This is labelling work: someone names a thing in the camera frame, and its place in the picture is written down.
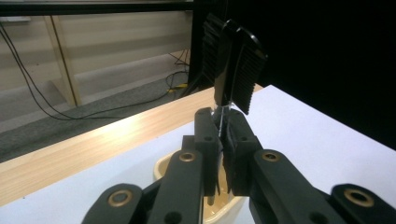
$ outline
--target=black backdrop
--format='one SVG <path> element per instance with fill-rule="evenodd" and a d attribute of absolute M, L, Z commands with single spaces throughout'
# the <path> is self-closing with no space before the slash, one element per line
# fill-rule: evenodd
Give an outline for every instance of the black backdrop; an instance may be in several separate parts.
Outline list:
<path fill-rule="evenodd" d="M 259 83 L 396 149 L 396 8 L 390 3 L 230 0 L 224 7 L 226 18 L 246 26 L 268 51 Z"/>

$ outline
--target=white table surface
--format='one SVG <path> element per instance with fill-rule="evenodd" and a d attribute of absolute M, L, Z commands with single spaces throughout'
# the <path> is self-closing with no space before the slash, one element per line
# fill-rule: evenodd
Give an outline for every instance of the white table surface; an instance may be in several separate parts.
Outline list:
<path fill-rule="evenodd" d="M 396 207 L 396 151 L 273 86 L 253 95 L 247 120 L 262 146 L 285 154 L 314 187 L 330 193 L 334 185 L 360 185 Z M 193 123 L 6 204 L 0 223 L 80 223 L 105 189 L 152 183 L 154 163 L 187 134 Z M 235 223 L 253 223 L 248 200 Z"/>

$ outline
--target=bowl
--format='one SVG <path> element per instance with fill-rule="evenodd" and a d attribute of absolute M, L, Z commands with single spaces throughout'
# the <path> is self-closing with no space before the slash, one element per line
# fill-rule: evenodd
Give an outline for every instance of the bowl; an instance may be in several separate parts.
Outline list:
<path fill-rule="evenodd" d="M 165 175 L 166 168 L 173 153 L 160 158 L 154 166 L 154 180 L 158 180 Z M 215 203 L 207 204 L 207 198 L 204 197 L 204 223 L 233 223 L 239 210 L 241 209 L 245 197 L 235 197 L 227 193 L 227 181 L 223 166 L 219 170 L 220 195 L 216 194 Z"/>

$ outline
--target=round screw hole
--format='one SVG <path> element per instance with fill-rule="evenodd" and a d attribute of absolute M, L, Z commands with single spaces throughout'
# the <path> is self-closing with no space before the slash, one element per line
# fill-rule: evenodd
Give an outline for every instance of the round screw hole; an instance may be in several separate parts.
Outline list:
<path fill-rule="evenodd" d="M 195 154 L 185 152 L 178 157 L 181 161 L 193 161 L 195 160 Z"/>
<path fill-rule="evenodd" d="M 319 212 L 313 212 L 309 215 L 309 219 L 315 224 L 327 224 L 328 219 Z"/>
<path fill-rule="evenodd" d="M 354 204 L 362 207 L 371 207 L 374 205 L 374 199 L 358 189 L 346 189 L 344 191 L 344 196 Z"/>
<path fill-rule="evenodd" d="M 181 214 L 178 212 L 170 212 L 166 214 L 164 219 L 166 224 L 177 224 L 181 222 Z"/>
<path fill-rule="evenodd" d="M 132 192 L 128 189 L 120 189 L 108 197 L 108 204 L 112 207 L 121 207 L 132 200 Z"/>
<path fill-rule="evenodd" d="M 274 152 L 264 152 L 262 153 L 262 158 L 266 161 L 279 161 L 279 155 Z"/>

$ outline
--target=black cable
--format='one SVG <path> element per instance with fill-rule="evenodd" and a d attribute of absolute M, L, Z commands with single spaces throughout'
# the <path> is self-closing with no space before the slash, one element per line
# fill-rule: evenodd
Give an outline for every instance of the black cable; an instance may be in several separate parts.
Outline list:
<path fill-rule="evenodd" d="M 102 110 L 102 111 L 94 112 L 94 113 L 91 113 L 91 114 L 89 114 L 89 115 L 86 115 L 86 116 L 83 116 L 83 117 L 80 117 L 80 118 L 73 118 L 73 117 L 67 116 L 67 115 L 65 115 L 65 114 L 63 114 L 63 113 L 61 113 L 61 112 L 59 112 L 58 110 L 56 110 L 56 109 L 48 102 L 48 100 L 44 97 L 44 95 L 42 94 L 42 92 L 38 89 L 37 85 L 36 85 L 35 82 L 33 81 L 32 77 L 31 77 L 30 74 L 29 74 L 29 72 L 28 72 L 27 69 L 24 67 L 24 65 L 23 65 L 23 63 L 22 63 L 22 61 L 21 61 L 21 58 L 20 58 L 20 56 L 19 56 L 19 54 L 18 54 L 18 52 L 17 52 L 17 50 L 16 50 L 14 44 L 12 43 L 12 40 L 9 38 L 9 36 L 8 36 L 8 34 L 7 34 L 7 31 L 6 31 L 6 29 L 4 28 L 4 26 L 3 26 L 3 24 L 2 24 L 1 22 L 0 22 L 0 27 L 2 28 L 2 30 L 0 30 L 1 36 L 5 39 L 5 41 L 6 41 L 7 45 L 8 45 L 8 47 L 9 47 L 9 49 L 11 50 L 12 56 L 14 57 L 15 61 L 16 61 L 17 64 L 18 64 L 18 67 L 20 68 L 20 70 L 21 70 L 21 72 L 22 72 L 23 78 L 25 79 L 25 82 L 26 82 L 26 84 L 27 84 L 27 86 L 28 86 L 29 92 L 30 92 L 31 95 L 33 96 L 33 98 L 34 98 L 34 100 L 35 100 L 35 103 L 38 105 L 38 107 L 40 107 L 40 109 L 41 109 L 45 114 L 47 114 L 47 115 L 50 116 L 51 118 L 58 119 L 58 120 L 74 120 L 74 119 L 125 119 L 125 118 L 117 118 L 117 117 L 99 117 L 99 118 L 88 118 L 88 117 L 93 116 L 93 115 L 97 115 L 97 114 L 100 114 L 100 113 L 105 113 L 105 112 L 108 112 L 108 111 L 112 111 L 112 110 L 117 110 L 117 109 L 122 109 L 122 108 L 130 107 L 130 106 L 142 105 L 142 104 L 147 104 L 147 103 L 150 103 L 150 102 L 154 102 L 154 101 L 156 101 L 156 100 L 159 100 L 159 99 L 163 98 L 163 97 L 164 97 L 165 95 L 167 95 L 167 93 L 169 92 L 169 91 L 167 91 L 165 94 L 163 94 L 163 95 L 161 95 L 161 96 L 159 96 L 159 97 L 157 97 L 157 98 L 155 98 L 155 99 L 148 100 L 148 101 L 146 101 L 146 102 L 141 102 L 141 103 L 132 104 L 132 105 L 125 105 L 125 106 L 115 107 L 115 108 L 108 109 L 108 110 Z M 170 85 L 169 85 L 169 83 L 168 83 L 168 78 L 169 78 L 170 76 L 173 76 L 173 75 L 177 74 L 177 73 L 184 73 L 184 72 L 175 72 L 174 74 L 169 75 L 169 76 L 166 77 L 166 79 L 165 79 L 165 80 L 166 80 L 166 84 L 169 86 L 170 89 L 172 89 L 174 77 L 172 77 L 172 81 L 171 81 L 171 84 L 170 84 Z M 35 89 L 36 89 L 37 92 L 40 94 L 40 96 L 44 99 L 44 101 L 47 103 L 47 105 L 48 105 L 51 109 L 53 109 L 54 111 L 56 111 L 58 114 L 67 117 L 67 119 L 61 119 L 61 118 L 54 117 L 54 116 L 52 116 L 50 113 L 48 113 L 48 112 L 41 106 L 41 104 L 40 104 L 40 103 L 37 101 L 37 99 L 35 98 L 35 95 L 34 95 L 34 93 L 33 93 L 33 90 L 32 90 L 32 88 L 31 88 L 30 83 L 29 83 L 29 81 L 28 81 L 28 79 L 27 79 L 26 76 L 29 77 L 29 79 L 31 80 L 31 82 L 32 82 L 32 84 L 34 85 Z"/>

